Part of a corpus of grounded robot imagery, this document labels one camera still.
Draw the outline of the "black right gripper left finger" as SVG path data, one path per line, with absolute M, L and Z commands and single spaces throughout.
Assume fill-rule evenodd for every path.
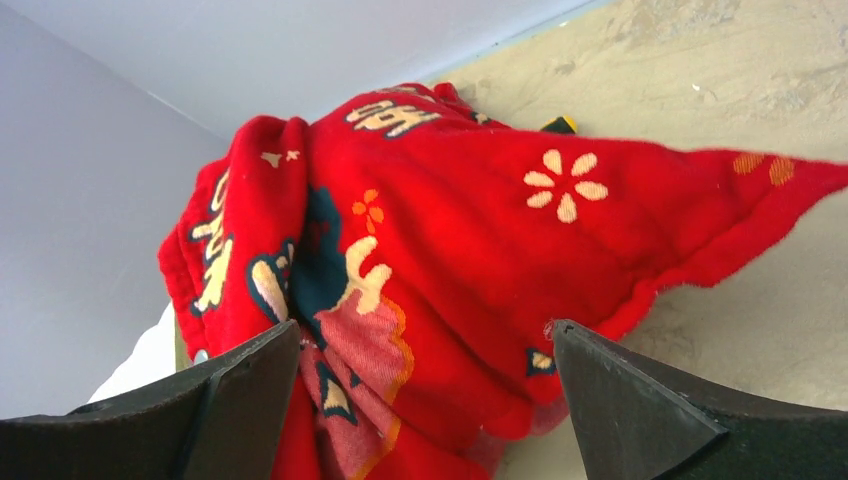
M 4 479 L 268 479 L 300 332 L 275 325 L 233 350 L 66 415 L 1 423 Z

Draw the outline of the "white pillow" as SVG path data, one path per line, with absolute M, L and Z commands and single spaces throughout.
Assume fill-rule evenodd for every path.
M 89 403 L 149 385 L 173 375 L 176 368 L 176 321 L 169 303 L 159 321 L 137 340 L 131 354 L 89 398 Z

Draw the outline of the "red printed pillowcase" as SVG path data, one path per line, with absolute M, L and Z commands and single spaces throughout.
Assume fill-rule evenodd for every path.
M 557 319 L 617 340 L 844 189 L 843 164 L 514 129 L 404 84 L 259 116 L 158 258 L 190 356 L 301 329 L 276 479 L 488 479 L 567 413 Z

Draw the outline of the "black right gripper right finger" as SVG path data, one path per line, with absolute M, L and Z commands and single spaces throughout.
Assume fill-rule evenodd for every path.
M 556 368 L 590 479 L 844 479 L 847 414 L 735 390 L 572 321 Z

